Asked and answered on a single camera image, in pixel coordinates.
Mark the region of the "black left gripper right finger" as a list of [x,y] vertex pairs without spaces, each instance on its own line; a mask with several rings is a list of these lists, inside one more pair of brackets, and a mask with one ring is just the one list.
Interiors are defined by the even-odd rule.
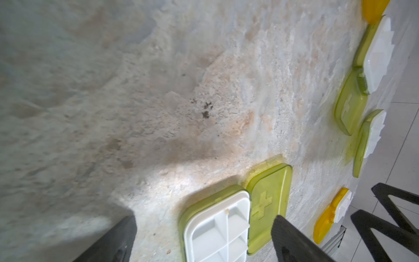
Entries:
[[279,262],[334,262],[281,215],[273,222],[271,237]]

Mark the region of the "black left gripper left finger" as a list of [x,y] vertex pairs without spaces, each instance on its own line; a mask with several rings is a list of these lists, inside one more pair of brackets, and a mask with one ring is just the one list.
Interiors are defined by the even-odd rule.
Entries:
[[129,262],[136,233],[135,216],[126,216],[74,262]]

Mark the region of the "green pillbox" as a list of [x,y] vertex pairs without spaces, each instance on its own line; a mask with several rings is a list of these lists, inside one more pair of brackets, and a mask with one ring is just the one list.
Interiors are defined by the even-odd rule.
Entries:
[[387,74],[395,48],[393,35],[391,19],[386,15],[367,26],[335,107],[334,118],[345,135],[356,132],[368,96],[378,89]]
[[376,109],[364,119],[355,150],[353,177],[360,177],[364,159],[374,152],[377,143],[380,141],[386,115],[385,110]]
[[251,175],[190,206],[179,222],[185,262],[245,262],[272,239],[277,216],[285,216],[292,166],[281,163]]

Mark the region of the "yellow pillbox front right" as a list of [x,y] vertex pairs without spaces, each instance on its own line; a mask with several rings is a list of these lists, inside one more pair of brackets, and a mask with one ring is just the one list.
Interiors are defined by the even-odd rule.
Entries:
[[351,200],[352,191],[342,187],[314,226],[313,240],[316,244],[320,244],[331,227],[346,215]]

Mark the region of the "yellow pillbox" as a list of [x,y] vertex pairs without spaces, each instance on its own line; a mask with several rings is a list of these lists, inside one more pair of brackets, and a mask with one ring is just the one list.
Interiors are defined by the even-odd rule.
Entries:
[[351,200],[352,191],[342,187],[314,226],[313,240],[316,244],[320,244],[331,227],[346,215]]
[[362,16],[368,24],[380,21],[390,0],[362,0]]

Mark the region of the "yellow pillbox far right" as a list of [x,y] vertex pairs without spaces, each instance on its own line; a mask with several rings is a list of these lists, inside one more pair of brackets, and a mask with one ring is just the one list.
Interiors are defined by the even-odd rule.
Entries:
[[362,16],[368,24],[380,21],[390,0],[362,0]]

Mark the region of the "black robot frame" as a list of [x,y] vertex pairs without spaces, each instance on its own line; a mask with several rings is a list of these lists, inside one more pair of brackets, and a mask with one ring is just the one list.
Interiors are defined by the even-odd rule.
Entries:
[[374,216],[364,210],[358,210],[351,215],[351,221],[359,232],[362,240],[376,262],[390,262],[388,256],[372,230],[375,229],[391,240],[399,243],[415,255],[419,255],[419,229],[400,211],[390,196],[419,204],[419,196],[384,183],[377,183],[372,192],[387,213],[397,223],[396,225]]

